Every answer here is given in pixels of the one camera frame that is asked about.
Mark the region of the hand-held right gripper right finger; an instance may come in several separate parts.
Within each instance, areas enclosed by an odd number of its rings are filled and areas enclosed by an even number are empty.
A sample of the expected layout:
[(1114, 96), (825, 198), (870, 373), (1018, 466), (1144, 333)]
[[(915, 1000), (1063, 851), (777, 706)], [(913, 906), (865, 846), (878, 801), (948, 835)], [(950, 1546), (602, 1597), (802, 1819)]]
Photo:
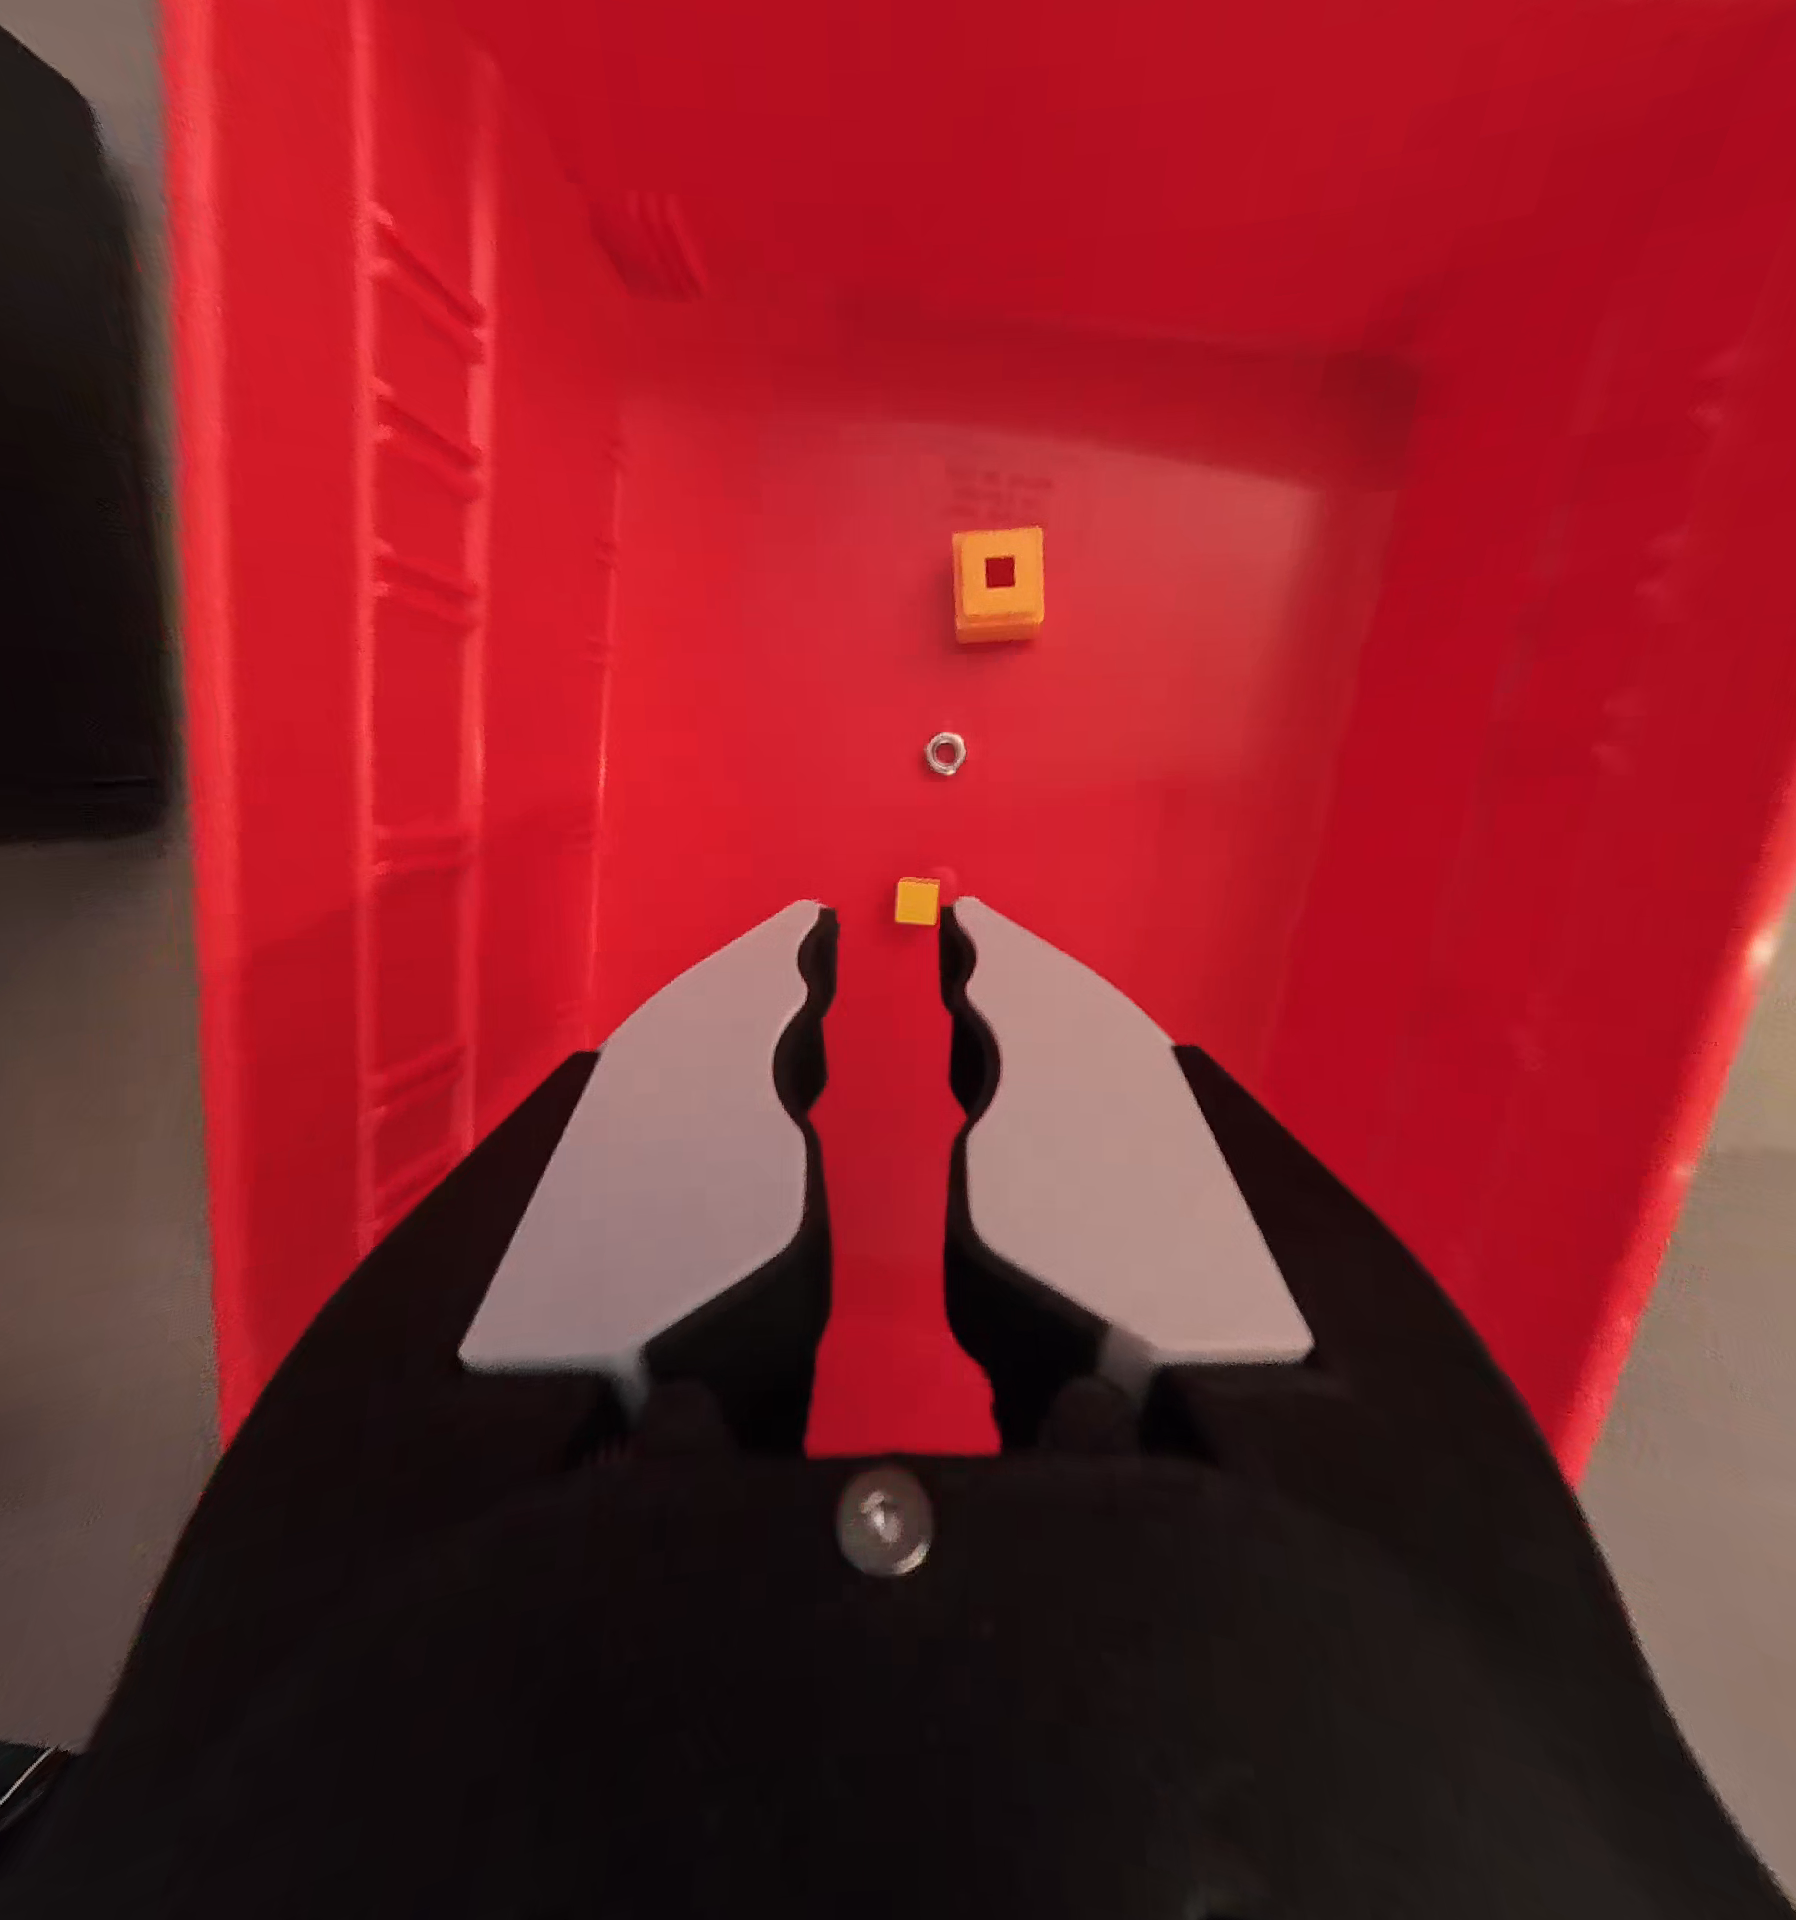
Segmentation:
[(1103, 1374), (1308, 1359), (1314, 1334), (1167, 1033), (980, 900), (953, 913), (980, 1040), (964, 1132), (977, 1250), (1080, 1308)]

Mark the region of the red plastic bin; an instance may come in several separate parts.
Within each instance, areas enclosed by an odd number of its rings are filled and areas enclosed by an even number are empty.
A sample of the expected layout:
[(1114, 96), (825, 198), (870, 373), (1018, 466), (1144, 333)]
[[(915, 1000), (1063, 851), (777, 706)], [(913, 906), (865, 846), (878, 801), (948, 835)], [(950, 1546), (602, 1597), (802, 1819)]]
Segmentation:
[[(814, 898), (814, 1445), (978, 1441), (943, 875), (1242, 1078), (1582, 1475), (1796, 886), (1796, 3), (159, 26), (221, 1433)], [(1042, 630), (959, 643), (952, 536), (1023, 525)]]

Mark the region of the orange cube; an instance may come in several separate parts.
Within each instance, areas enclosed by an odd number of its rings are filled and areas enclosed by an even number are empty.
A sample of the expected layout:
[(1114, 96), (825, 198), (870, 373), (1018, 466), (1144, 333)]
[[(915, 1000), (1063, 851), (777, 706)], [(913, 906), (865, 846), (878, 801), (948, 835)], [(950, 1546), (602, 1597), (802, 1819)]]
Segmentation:
[(1033, 638), (1045, 620), (1043, 529), (955, 531), (952, 605), (959, 643)]

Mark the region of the black drawer cabinet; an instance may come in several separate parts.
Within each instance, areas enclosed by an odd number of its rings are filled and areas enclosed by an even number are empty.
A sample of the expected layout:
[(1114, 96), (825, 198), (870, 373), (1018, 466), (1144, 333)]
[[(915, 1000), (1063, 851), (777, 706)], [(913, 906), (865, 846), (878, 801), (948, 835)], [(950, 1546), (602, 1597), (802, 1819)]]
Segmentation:
[(175, 695), (133, 212), (0, 26), (0, 844), (156, 828)]

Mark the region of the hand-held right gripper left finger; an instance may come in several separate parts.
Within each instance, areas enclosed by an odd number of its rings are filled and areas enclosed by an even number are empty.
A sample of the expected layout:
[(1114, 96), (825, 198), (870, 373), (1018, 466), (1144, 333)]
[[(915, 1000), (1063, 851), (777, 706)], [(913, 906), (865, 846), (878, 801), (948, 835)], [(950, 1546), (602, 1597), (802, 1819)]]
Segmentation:
[(649, 994), (590, 1078), (463, 1334), (478, 1374), (649, 1377), (657, 1339), (731, 1305), (814, 1221), (814, 1093), (836, 913), (793, 900)]

